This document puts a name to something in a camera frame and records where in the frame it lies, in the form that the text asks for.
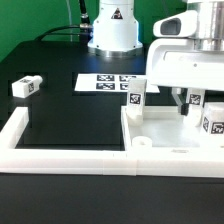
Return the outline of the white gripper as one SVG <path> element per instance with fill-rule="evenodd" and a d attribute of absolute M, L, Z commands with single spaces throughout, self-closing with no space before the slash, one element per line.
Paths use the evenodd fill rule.
<path fill-rule="evenodd" d="M 146 76 L 152 85 L 173 87 L 178 112 L 187 116 L 182 88 L 224 91 L 224 53 L 197 51 L 190 39 L 157 39 L 148 50 Z"/>

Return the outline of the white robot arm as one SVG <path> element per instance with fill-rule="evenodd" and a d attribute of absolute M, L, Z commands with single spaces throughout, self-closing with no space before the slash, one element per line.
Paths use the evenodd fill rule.
<path fill-rule="evenodd" d="M 152 85 L 224 92 L 224 0 L 184 0 L 187 10 L 157 21 L 146 76 Z M 100 0 L 89 51 L 104 57 L 137 55 L 134 0 Z"/>

